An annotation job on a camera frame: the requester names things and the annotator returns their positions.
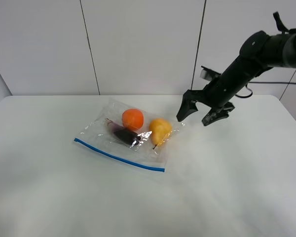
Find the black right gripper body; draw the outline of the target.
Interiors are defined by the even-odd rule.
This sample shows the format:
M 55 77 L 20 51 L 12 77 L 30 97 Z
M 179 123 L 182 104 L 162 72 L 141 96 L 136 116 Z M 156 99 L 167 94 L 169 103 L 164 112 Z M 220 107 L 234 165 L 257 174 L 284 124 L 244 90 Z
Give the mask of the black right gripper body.
M 235 109 L 235 106 L 230 102 L 229 93 L 216 80 L 210 82 L 202 90 L 187 90 L 184 95 L 187 95 L 191 100 L 202 103 L 212 108 L 225 108 L 229 112 Z

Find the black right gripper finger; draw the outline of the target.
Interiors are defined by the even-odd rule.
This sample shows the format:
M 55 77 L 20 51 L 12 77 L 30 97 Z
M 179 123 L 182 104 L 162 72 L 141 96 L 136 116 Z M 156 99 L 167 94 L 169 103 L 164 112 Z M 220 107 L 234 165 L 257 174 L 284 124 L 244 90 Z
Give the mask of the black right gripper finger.
M 177 121 L 182 122 L 189 115 L 198 111 L 196 101 L 191 100 L 187 95 L 183 95 L 182 103 L 176 115 Z
M 204 126 L 211 125 L 214 122 L 217 122 L 221 119 L 226 119 L 229 117 L 229 111 L 225 108 L 212 108 L 207 115 L 202 119 Z

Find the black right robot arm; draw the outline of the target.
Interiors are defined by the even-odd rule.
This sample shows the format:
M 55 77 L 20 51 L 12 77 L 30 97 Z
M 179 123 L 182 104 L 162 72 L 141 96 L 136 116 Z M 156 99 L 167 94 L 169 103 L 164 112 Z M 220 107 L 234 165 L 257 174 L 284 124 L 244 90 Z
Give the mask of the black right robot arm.
M 274 12 L 273 17 L 279 34 L 270 36 L 259 31 L 251 35 L 223 73 L 202 67 L 200 76 L 209 83 L 202 90 L 189 89 L 183 94 L 176 115 L 179 122 L 197 112 L 197 102 L 210 107 L 202 119 L 204 126 L 225 119 L 234 109 L 231 98 L 242 88 L 247 88 L 252 79 L 272 68 L 296 69 L 296 28 L 286 28 L 278 12 Z

